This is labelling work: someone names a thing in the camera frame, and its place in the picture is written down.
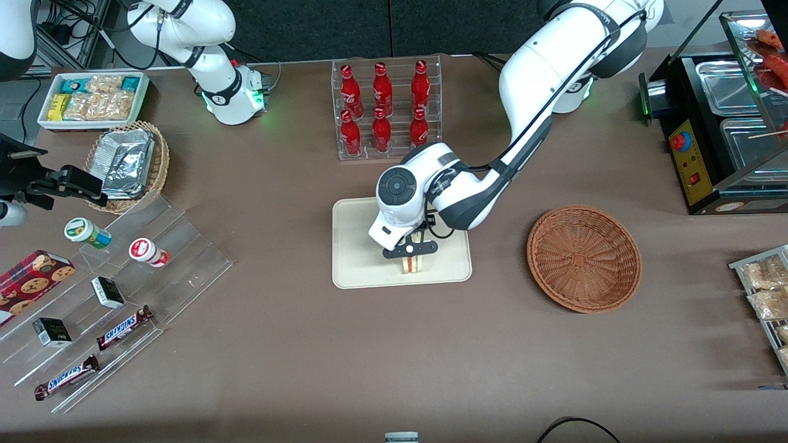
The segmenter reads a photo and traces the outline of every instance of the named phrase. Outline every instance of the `small black box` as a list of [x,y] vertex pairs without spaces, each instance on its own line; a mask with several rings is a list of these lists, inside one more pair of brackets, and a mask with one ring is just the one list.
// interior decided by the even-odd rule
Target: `small black box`
[[44,346],[65,348],[71,344],[69,331],[65,330],[63,321],[57,318],[37,318],[33,322],[33,329]]
[[91,281],[93,292],[98,297],[98,302],[110,309],[120,309],[123,307],[123,297],[117,290],[115,282],[109,278],[96,277]]

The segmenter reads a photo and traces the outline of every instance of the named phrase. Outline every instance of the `wicker basket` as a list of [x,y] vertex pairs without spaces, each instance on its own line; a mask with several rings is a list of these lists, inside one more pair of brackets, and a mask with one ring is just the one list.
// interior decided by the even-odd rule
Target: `wicker basket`
[[[145,121],[135,121],[131,125],[113,128],[111,131],[131,131],[133,129],[145,129],[151,132],[156,138],[154,155],[151,159],[151,168],[148,171],[145,194],[143,197],[153,193],[158,194],[162,191],[162,188],[164,188],[164,182],[167,180],[167,168],[169,167],[169,147],[167,146],[167,140],[164,140],[162,133],[159,132],[155,126],[151,125],[150,123],[146,123]],[[93,163],[93,156],[96,153],[96,147],[99,145],[100,139],[101,137],[96,140],[96,143],[93,143],[93,149],[91,149],[90,154],[87,155],[87,161],[85,162],[84,167],[84,170],[86,171],[90,169],[91,164]],[[126,212],[130,207],[134,206],[140,200],[141,198],[134,200],[110,200],[107,202],[105,207],[100,207],[90,202],[87,204],[93,209],[120,215]]]
[[640,252],[630,233],[592,207],[547,212],[531,229],[526,255],[542,290],[577,312],[618,309],[641,280]]

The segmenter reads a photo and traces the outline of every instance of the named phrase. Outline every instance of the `yellow control panel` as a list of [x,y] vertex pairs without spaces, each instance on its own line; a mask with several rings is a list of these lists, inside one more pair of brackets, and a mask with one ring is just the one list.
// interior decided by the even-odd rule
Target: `yellow control panel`
[[695,142],[695,132],[690,121],[685,121],[667,139],[676,161],[678,176],[682,179],[684,195],[690,205],[701,201],[712,193],[712,180],[708,178],[701,150]]

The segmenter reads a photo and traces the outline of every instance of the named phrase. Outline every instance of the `dark gray wall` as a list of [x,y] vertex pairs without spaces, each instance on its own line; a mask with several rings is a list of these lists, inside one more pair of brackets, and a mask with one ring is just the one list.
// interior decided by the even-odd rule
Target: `dark gray wall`
[[231,44],[264,61],[389,57],[387,0],[225,0]]
[[265,61],[508,53],[541,26],[537,0],[226,2],[236,16],[232,44]]
[[391,0],[394,55],[514,52],[541,26],[536,0]]

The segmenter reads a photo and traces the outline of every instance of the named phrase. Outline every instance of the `red label bottle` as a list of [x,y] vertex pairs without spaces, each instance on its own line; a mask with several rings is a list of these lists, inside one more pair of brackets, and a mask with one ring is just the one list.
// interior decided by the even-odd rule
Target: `red label bottle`
[[359,82],[353,78],[353,69],[350,65],[342,65],[340,71],[342,72],[342,101],[353,114],[353,120],[358,120],[364,115]]
[[361,132],[359,126],[353,121],[353,116],[349,110],[342,110],[342,126],[340,132],[342,133],[342,142],[345,145],[345,150],[351,157],[358,157],[361,155]]
[[372,82],[372,91],[375,93],[375,106],[383,108],[386,117],[394,114],[392,81],[386,75],[385,63],[375,63],[375,81]]
[[411,148],[419,147],[427,143],[427,133],[429,125],[424,120],[424,109],[418,108],[414,113],[414,120],[411,122]]
[[416,62],[416,75],[411,82],[411,110],[416,112],[422,108],[424,113],[429,109],[429,77],[427,76],[427,62]]
[[372,124],[372,133],[375,136],[375,149],[386,153],[391,146],[392,125],[386,118],[386,111],[381,107],[375,108],[375,122]]

